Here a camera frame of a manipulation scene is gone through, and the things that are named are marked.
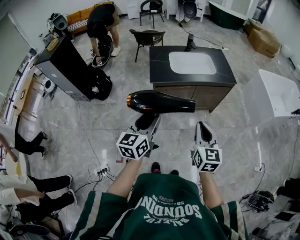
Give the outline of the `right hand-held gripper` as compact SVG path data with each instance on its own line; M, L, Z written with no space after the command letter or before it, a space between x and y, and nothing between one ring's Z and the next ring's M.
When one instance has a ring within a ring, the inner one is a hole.
M192 160L198 172L215 173L222 164L222 150L200 146L202 144L217 144L215 132L204 122L199 121L195 126L195 144Z

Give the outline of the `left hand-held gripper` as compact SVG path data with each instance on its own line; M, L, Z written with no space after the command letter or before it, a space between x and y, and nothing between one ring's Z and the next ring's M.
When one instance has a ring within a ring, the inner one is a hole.
M158 149L152 139L160 124L160 114L153 114L147 118L146 135L139 133L141 130L140 116L136 116L129 125L128 130L123 131L116 143L117 149L123 158L139 160L142 157L150 157L152 150Z

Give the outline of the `black orange hair dryer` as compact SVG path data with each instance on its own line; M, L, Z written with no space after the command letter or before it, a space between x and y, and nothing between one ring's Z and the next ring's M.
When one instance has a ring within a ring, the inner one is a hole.
M194 100L175 97L154 90L141 90L129 94L127 106L142 114L135 122L138 130L148 129L155 117L160 114L193 113L195 111Z

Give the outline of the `black vanity cabinet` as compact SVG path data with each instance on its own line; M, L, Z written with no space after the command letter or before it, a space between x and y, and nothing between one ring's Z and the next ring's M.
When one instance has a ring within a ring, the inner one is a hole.
M236 85L233 71L220 49L185 46L150 47L153 89L195 101L197 110L213 112Z

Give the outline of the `person's right forearm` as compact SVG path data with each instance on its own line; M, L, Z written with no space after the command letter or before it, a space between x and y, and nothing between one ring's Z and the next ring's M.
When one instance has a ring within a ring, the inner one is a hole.
M199 176L202 184L202 194L205 205L209 209L223 205L224 201L218 191L212 174L209 172L200 172Z

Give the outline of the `person's left forearm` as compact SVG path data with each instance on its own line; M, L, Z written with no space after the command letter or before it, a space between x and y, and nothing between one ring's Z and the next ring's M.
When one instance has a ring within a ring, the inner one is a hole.
M143 158L139 160L129 160L106 193L128 198L142 161Z

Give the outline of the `black backpack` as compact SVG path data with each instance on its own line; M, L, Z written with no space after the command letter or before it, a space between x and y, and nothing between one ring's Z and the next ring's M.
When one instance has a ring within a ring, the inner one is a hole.
M101 69L90 67L91 93L93 99L106 100L112 90L111 78Z

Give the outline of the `black open equipment case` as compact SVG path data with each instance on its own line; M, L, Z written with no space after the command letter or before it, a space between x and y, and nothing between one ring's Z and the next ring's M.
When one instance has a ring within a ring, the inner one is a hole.
M109 61L113 52L112 38L109 35L107 35L103 40L98 40L97 48L100 53L101 61L97 62L97 56L93 51L93 61L91 62L91 66L95 68L100 68L103 67Z

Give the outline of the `white bathtub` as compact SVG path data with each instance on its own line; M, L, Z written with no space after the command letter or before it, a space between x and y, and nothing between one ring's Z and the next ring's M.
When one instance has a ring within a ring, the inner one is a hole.
M242 93L253 127L275 120L300 120L300 91L288 78L259 69Z

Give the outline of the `person's green printed shirt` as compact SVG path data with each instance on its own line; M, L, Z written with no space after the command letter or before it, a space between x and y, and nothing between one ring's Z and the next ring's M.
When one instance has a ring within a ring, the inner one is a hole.
M195 183L144 173L130 198L89 192L70 240L248 240L248 233L238 202L208 209Z

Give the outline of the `dark round-back chair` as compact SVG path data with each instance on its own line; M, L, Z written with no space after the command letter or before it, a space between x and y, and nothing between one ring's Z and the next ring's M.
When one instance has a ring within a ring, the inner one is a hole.
M162 0L146 0L140 5L139 19L140 26L142 25L142 16L149 16L149 19L152 19L153 28L155 28L154 15L159 15L163 19L163 1Z
M156 31L156 30L145 30L145 31L136 31L130 29L129 32L134 35L136 42L138 44L135 62L137 62L137 57L139 53L139 49L145 46L154 46L158 43L163 45L163 37L165 35L165 31Z

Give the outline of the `black faucet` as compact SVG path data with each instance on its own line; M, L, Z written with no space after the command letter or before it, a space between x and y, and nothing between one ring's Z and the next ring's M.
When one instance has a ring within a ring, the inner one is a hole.
M189 33L185 51L190 52L191 50L194 50L196 48L197 48L197 46L194 43L194 35L192 33Z

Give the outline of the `tall black cabinet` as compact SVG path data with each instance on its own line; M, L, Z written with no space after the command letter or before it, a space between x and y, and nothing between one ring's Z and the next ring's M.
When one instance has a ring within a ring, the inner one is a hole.
M95 98L88 65L66 37L59 38L53 50L44 49L35 66L73 100Z

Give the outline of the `small white round device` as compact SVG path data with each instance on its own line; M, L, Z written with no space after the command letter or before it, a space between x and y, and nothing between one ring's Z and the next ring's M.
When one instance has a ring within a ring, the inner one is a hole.
M42 81L42 85L44 87L43 95L42 97L49 97L50 100L54 98L54 89L55 89L55 83L52 82L48 77L44 77Z

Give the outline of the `large cardboard box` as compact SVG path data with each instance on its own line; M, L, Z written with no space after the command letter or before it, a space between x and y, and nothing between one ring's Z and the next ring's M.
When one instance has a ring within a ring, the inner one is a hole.
M266 30L252 29L248 40L256 52L269 58L277 55L281 48L275 36Z

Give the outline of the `white water dispenser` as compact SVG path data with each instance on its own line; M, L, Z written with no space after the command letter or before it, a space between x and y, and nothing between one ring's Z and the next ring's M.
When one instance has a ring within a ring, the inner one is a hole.
M127 15L129 19L139 18L139 0L127 0Z

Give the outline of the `green bathtub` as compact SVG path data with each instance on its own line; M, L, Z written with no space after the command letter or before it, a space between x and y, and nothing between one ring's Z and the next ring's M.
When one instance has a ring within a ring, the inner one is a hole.
M246 20L245 15L225 8L213 1L208 1L210 7L210 19L218 26L230 30L239 30Z

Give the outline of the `wooden table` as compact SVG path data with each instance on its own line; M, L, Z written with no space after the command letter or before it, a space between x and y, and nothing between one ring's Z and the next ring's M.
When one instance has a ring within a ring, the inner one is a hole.
M16 103L13 104L13 108L15 109L14 116L21 116L28 120L28 118L23 115L23 113L26 113L28 116L36 118L36 116L28 110L28 104L32 95L32 91L38 91L34 88L36 83L41 85L41 83L37 81L37 78L34 76L34 74L29 73L21 87L21 93L16 98Z

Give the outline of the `small flat cardboard box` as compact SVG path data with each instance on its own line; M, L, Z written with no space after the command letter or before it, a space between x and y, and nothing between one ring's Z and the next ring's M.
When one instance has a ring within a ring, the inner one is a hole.
M51 41L51 43L47 46L47 51L52 51L55 47L56 47L56 45L59 43L59 39L58 38L56 38L56 39L54 39L54 40L52 40Z

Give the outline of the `orange sofa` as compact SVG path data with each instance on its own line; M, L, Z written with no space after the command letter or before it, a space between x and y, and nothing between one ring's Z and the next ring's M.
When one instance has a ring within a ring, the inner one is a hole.
M76 35L77 33L83 32L87 30L87 22L90 13L92 10L98 6L110 4L115 7L115 12L113 13L115 25L120 23L120 18L118 15L117 6L113 3L113 1L107 1L104 3L95 4L90 8L77 11L73 14L67 15L67 29L71 33L72 36Z

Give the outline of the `white grey pod machine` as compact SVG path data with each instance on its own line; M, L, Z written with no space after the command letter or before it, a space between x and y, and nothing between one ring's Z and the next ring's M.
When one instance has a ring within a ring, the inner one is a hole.
M50 25L51 31L59 38L64 36L63 31L68 27L66 18L60 13L52 13L50 18L47 19L47 24Z

